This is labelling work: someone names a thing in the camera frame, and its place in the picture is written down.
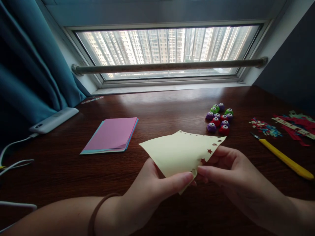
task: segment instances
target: wooden desk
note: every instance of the wooden desk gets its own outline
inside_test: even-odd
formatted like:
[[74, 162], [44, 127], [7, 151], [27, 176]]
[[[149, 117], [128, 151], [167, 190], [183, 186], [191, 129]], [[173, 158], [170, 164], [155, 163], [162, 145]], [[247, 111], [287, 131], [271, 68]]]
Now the wooden desk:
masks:
[[[284, 194], [315, 200], [314, 186], [296, 175], [249, 134], [250, 131], [260, 134], [315, 173], [314, 142], [305, 138], [312, 146], [302, 147], [271, 119], [272, 114], [288, 114], [293, 109], [302, 111], [257, 87], [108, 95], [80, 104], [77, 106], [79, 113], [73, 118], [49, 134], [29, 141], [5, 160], [6, 165], [21, 159], [34, 158], [35, 162], [8, 171], [1, 177], [0, 199], [42, 207], [65, 198], [103, 196], [111, 192], [123, 194], [149, 157], [139, 143], [173, 134], [179, 129], [209, 134], [205, 116], [213, 104], [220, 102], [235, 112], [231, 133], [223, 145], [242, 151]], [[139, 118], [125, 153], [79, 155], [102, 120], [123, 117]], [[273, 139], [259, 133], [248, 123], [253, 117], [274, 124], [283, 137]], [[1, 209], [1, 228], [28, 212], [21, 208]], [[168, 235], [270, 235], [249, 221], [213, 183], [190, 187], [182, 196], [167, 199], [145, 228], [135, 235], [167, 232]]]

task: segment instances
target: yellow paper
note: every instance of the yellow paper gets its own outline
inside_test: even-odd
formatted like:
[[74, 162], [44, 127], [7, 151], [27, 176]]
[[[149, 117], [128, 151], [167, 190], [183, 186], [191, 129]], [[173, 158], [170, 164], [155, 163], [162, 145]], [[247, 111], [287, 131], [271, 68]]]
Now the yellow paper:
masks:
[[225, 138], [191, 134], [180, 130], [175, 134], [151, 139], [139, 145], [145, 149], [166, 178], [188, 171], [191, 171], [195, 178], [197, 167], [202, 165], [201, 159], [208, 161]]

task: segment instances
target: pink paper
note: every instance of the pink paper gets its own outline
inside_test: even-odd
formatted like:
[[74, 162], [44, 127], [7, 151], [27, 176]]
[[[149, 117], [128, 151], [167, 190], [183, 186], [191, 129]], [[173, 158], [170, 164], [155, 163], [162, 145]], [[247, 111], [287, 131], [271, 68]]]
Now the pink paper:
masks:
[[106, 119], [84, 150], [124, 148], [137, 118]]

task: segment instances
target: high-rise building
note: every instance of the high-rise building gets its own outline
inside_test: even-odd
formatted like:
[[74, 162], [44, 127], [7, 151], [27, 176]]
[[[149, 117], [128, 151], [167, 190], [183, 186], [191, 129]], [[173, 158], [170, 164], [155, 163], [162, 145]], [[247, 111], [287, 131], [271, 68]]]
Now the high-rise building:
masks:
[[84, 32], [83, 36], [92, 59], [104, 66], [225, 61], [245, 55], [243, 48], [254, 37], [253, 27], [109, 30]]

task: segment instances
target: charging cable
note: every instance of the charging cable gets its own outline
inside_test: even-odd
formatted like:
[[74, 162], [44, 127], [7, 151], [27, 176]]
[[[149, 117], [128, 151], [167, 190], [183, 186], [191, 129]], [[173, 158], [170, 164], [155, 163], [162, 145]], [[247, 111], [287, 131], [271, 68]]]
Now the charging cable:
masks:
[[18, 161], [16, 163], [14, 163], [13, 165], [9, 166], [9, 167], [5, 167], [2, 165], [2, 159], [3, 159], [3, 156], [4, 156], [4, 153], [5, 151], [7, 150], [8, 147], [10, 147], [11, 145], [13, 144], [16, 144], [16, 143], [20, 143], [20, 142], [23, 142], [23, 141], [26, 141], [26, 140], [29, 140], [31, 138], [35, 138], [36, 136], [38, 136], [38, 133], [33, 133], [31, 134], [30, 136], [28, 136], [26, 139], [23, 139], [23, 140], [20, 140], [20, 141], [16, 141], [14, 143], [10, 143], [9, 145], [7, 145], [1, 152], [0, 154], [0, 170], [3, 170], [1, 173], [0, 173], [0, 176], [3, 175], [5, 172], [7, 172], [9, 169], [14, 169], [14, 168], [18, 168], [18, 167], [22, 167], [22, 166], [26, 166], [30, 163], [32, 163], [34, 161], [34, 159], [29, 159], [29, 160], [22, 160], [22, 161]]
[[[0, 154], [0, 170], [3, 170], [2, 172], [0, 172], [0, 176], [3, 175], [5, 172], [7, 172], [8, 170], [10, 169], [14, 169], [14, 168], [18, 168], [18, 167], [22, 167], [22, 166], [26, 166], [30, 163], [32, 163], [34, 161], [34, 159], [29, 159], [29, 160], [22, 160], [22, 161], [18, 161], [16, 163], [14, 163], [13, 165], [9, 166], [9, 167], [5, 167], [2, 165], [2, 159], [3, 159], [3, 156], [4, 156], [4, 153], [6, 152], [7, 148], [10, 147], [11, 145], [13, 144], [16, 144], [16, 143], [20, 143], [20, 142], [23, 142], [23, 141], [26, 141], [26, 140], [29, 140], [31, 138], [35, 138], [36, 136], [38, 136], [38, 133], [33, 133], [31, 134], [30, 136], [28, 136], [26, 139], [23, 139], [23, 140], [20, 140], [20, 141], [16, 141], [14, 143], [10, 143], [9, 145], [7, 145], [1, 152]], [[12, 206], [12, 207], [30, 207], [33, 209], [33, 211], [37, 210], [37, 206], [34, 205], [34, 204], [28, 204], [28, 203], [13, 203], [13, 202], [3, 202], [3, 201], [0, 201], [0, 205], [3, 205], [3, 206]], [[2, 232], [4, 232], [5, 230], [7, 230], [8, 228], [10, 228], [12, 225], [0, 230], [0, 234]]]
[[[28, 204], [28, 203], [13, 203], [13, 202], [3, 202], [0, 201], [0, 205], [3, 206], [11, 206], [11, 207], [29, 207], [32, 208], [33, 211], [37, 210], [37, 206], [34, 204]], [[5, 230], [7, 230], [8, 228], [10, 228], [11, 226], [13, 226], [14, 224], [0, 230], [0, 234], [3, 233]]]

